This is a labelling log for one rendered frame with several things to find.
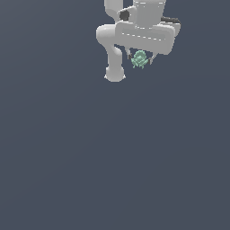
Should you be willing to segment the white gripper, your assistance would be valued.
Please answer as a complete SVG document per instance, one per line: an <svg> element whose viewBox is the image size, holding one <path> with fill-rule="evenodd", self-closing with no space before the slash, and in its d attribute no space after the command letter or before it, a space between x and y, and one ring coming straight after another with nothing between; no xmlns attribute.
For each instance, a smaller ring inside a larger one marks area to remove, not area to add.
<svg viewBox="0 0 230 230"><path fill-rule="evenodd" d="M151 29L139 28L133 22L117 22L115 27L115 43L126 47L128 59L132 59L129 48L153 52L148 59L152 65L158 54L168 55L173 48L175 29L170 25L157 24Z"/></svg>

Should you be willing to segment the small green lumpy object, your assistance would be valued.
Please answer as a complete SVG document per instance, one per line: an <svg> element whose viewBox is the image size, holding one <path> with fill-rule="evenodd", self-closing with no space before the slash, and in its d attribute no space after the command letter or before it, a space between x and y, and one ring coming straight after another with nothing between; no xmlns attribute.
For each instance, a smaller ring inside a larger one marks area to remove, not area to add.
<svg viewBox="0 0 230 230"><path fill-rule="evenodd" d="M148 63L148 59L146 58L146 53L144 50L138 50L134 57L131 59L131 63L133 67L141 67L144 68Z"/></svg>

